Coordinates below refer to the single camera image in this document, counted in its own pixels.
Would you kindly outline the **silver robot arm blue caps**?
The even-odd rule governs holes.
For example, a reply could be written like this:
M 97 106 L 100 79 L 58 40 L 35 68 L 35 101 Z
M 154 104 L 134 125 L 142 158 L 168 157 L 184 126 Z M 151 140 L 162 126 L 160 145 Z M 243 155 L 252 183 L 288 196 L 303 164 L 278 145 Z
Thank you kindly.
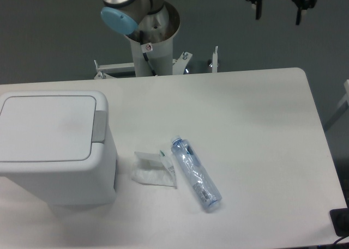
M 262 15 L 263 0 L 246 0 Z M 314 8 L 317 0 L 291 0 L 297 7 L 296 25 L 302 11 Z M 104 24 L 130 42 L 136 77 L 183 75 L 192 54 L 184 51 L 173 59 L 173 38 L 180 27 L 177 9 L 165 0 L 103 0 L 100 12 Z

